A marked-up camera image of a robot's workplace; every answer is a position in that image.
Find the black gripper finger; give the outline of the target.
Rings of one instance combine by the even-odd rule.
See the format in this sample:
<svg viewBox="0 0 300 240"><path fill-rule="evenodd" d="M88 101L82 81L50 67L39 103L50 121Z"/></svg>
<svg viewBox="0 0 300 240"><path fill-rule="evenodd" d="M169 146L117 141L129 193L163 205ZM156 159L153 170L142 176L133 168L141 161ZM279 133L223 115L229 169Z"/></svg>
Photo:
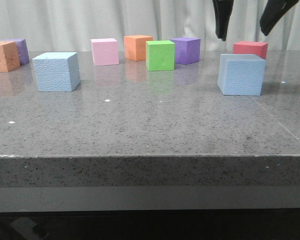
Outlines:
<svg viewBox="0 0 300 240"><path fill-rule="evenodd" d="M261 32L268 36L278 21L298 2L299 0L268 0L259 20Z"/></svg>
<svg viewBox="0 0 300 240"><path fill-rule="evenodd" d="M234 0L212 0L215 15L215 33L218 39L226 41Z"/></svg>

